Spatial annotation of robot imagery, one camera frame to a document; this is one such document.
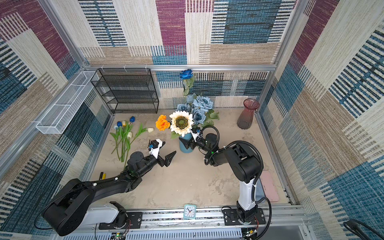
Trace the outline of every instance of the beige table surface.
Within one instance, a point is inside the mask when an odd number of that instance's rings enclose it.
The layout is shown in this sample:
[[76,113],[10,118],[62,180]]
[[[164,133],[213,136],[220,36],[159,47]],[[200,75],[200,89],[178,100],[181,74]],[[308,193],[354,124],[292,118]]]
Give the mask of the beige table surface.
[[[235,140],[244,140],[252,143],[261,153],[264,163],[264,170],[269,170],[273,184],[276,187],[280,200],[275,203],[288,203],[283,188],[272,163],[267,146],[265,145],[262,133],[254,118],[251,128],[242,130],[237,127],[236,121],[242,108],[217,109],[220,120],[215,120],[215,127],[220,133],[219,146]],[[236,205],[239,197],[239,181],[233,174],[229,164],[222,164],[218,167],[206,166],[204,155],[197,148],[193,152],[185,154],[180,151],[179,140],[170,139],[170,130],[159,131],[155,122],[160,114],[169,115],[174,110],[159,109],[157,114],[116,114],[114,123],[122,120],[129,120],[131,116],[136,118],[133,127],[133,135],[136,134],[140,123],[145,127],[153,127],[152,133],[143,133],[133,142],[129,154],[135,151],[142,151],[144,156],[148,155],[148,142],[153,139],[161,139],[166,144],[160,150],[160,156],[177,151],[169,167],[156,165],[142,178],[139,186],[127,193],[115,194],[103,198],[97,203],[116,201],[127,209],[147,209],[164,207],[183,207],[184,204],[195,204],[199,207]],[[204,135],[215,132],[213,129],[204,131]],[[108,135],[102,148],[99,159],[91,176],[91,180],[98,180],[100,172],[106,173],[106,178],[118,175],[124,167],[116,155],[111,154],[115,142],[111,135]]]

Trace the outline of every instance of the black wire shelf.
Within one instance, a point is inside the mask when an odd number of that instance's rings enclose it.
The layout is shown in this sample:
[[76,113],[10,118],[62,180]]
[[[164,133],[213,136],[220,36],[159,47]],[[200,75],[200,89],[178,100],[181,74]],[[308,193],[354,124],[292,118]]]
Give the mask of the black wire shelf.
[[159,98],[150,69],[98,69],[93,86],[112,113],[157,113]]

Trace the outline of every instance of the orange marigold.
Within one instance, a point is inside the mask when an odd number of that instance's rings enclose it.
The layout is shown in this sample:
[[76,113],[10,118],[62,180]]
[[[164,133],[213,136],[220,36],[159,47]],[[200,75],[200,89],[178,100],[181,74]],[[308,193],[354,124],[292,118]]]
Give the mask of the orange marigold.
[[165,115],[160,115],[159,118],[156,121],[156,127],[160,131],[164,131],[167,128],[169,128],[170,123],[167,121],[167,116]]

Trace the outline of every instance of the patterned wallpaper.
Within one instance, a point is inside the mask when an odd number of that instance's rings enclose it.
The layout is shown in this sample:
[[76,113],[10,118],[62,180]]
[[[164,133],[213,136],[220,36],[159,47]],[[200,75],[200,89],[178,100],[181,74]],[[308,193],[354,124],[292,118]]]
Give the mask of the patterned wallpaper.
[[[0,155],[79,66],[37,0],[0,0]],[[33,221],[60,187],[82,179],[109,120],[91,91],[62,135],[38,134],[0,180],[0,239],[48,239]],[[40,220],[39,226],[47,226]]]
[[[0,181],[0,239],[49,239],[36,215],[71,179],[83,179],[109,121],[93,89],[62,135],[41,134]],[[39,227],[50,227],[41,217]]]
[[[159,109],[175,109],[185,103],[180,72],[152,72]],[[208,96],[215,108],[242,107],[247,98],[258,99],[268,72],[194,72],[196,76],[190,93]]]
[[37,0],[0,0],[0,155],[79,69]]
[[274,63],[295,0],[52,0],[96,64]]
[[384,234],[383,21],[381,0],[310,0],[260,109],[319,240]]

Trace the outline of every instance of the sunflower center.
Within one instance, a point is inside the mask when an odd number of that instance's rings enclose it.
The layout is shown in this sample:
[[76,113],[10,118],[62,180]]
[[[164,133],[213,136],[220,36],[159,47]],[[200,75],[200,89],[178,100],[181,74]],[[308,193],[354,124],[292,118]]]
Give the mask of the sunflower center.
[[183,130],[184,128],[188,127],[188,119],[186,117],[179,116],[176,118],[175,125],[176,125],[176,127]]

